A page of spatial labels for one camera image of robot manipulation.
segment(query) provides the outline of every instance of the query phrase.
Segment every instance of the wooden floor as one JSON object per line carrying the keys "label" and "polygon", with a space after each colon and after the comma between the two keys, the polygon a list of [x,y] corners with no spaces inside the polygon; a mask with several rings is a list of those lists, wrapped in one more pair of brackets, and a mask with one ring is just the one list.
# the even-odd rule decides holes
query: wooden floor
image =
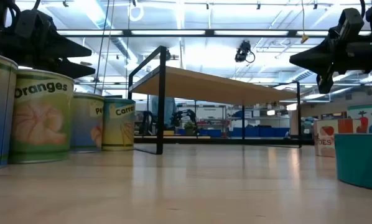
{"label": "wooden floor", "polygon": [[0,223],[372,224],[372,190],[312,147],[168,145],[1,169]]}

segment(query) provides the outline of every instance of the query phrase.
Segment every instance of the ceiling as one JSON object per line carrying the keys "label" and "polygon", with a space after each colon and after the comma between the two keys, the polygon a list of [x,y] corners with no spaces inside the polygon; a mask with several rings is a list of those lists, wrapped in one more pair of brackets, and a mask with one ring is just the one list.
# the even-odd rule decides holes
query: ceiling
{"label": "ceiling", "polygon": [[[298,29],[327,30],[336,26],[344,8],[360,9],[359,0],[304,0],[304,12],[300,0],[148,0],[136,1],[134,7],[129,0],[41,0],[39,10],[52,16],[57,29],[88,30],[106,29]],[[21,10],[33,7],[33,0],[16,0]],[[372,1],[366,0],[366,9]],[[362,30],[369,30],[365,24]],[[73,62],[89,62],[99,73],[99,80],[105,82],[126,82],[127,75],[144,57],[158,46],[169,48],[171,54],[181,55],[182,64],[187,70],[233,78],[244,82],[279,83],[290,82],[306,70],[289,63],[289,57],[301,51],[315,47],[321,38],[311,38],[304,44],[300,38],[239,38],[239,37],[73,37],[74,42],[83,44],[93,51],[91,57],[71,58]],[[236,63],[236,49],[242,40],[249,40],[256,60],[252,64]],[[127,62],[118,44],[120,41],[134,55]],[[148,66],[158,66],[158,59]],[[169,66],[180,67],[180,60],[171,60]],[[140,78],[146,69],[138,73]],[[301,83],[315,83],[315,74],[305,75]],[[337,83],[357,83],[366,78],[356,72],[347,73]],[[83,77],[78,82],[90,82],[93,76]],[[125,85],[105,85],[106,94],[124,92]],[[314,85],[303,86],[304,92],[315,92]]]}

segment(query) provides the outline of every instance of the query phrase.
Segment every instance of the wooden tabletop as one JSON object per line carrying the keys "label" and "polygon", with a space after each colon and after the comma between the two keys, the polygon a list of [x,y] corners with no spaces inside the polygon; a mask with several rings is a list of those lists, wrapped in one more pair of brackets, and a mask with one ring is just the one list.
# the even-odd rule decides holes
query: wooden tabletop
{"label": "wooden tabletop", "polygon": [[[159,94],[159,67],[148,73],[129,90],[148,95]],[[296,93],[277,90],[229,78],[207,75],[181,68],[166,67],[165,95],[190,100],[254,105],[296,98]]]}

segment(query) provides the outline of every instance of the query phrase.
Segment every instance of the shelf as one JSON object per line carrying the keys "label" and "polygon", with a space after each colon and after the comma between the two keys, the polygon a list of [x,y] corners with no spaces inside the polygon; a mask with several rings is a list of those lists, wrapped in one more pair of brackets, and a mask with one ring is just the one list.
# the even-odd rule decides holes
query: shelf
{"label": "shelf", "polygon": [[[129,91],[158,95],[159,68],[141,78]],[[296,94],[290,91],[168,66],[165,67],[165,95],[233,105],[254,105],[296,98]]]}

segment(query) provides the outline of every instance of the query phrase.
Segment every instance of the orange illustration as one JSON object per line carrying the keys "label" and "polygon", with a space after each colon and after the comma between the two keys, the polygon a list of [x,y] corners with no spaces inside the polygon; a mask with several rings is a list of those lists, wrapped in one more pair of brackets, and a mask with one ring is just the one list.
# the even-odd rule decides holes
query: orange illustration
{"label": "orange illustration", "polygon": [[15,110],[12,134],[33,145],[63,144],[67,136],[59,133],[62,125],[63,115],[52,105],[28,103]]}
{"label": "orange illustration", "polygon": [[101,147],[102,130],[102,123],[100,123],[99,126],[92,128],[91,130],[91,138],[95,142],[97,147]]}

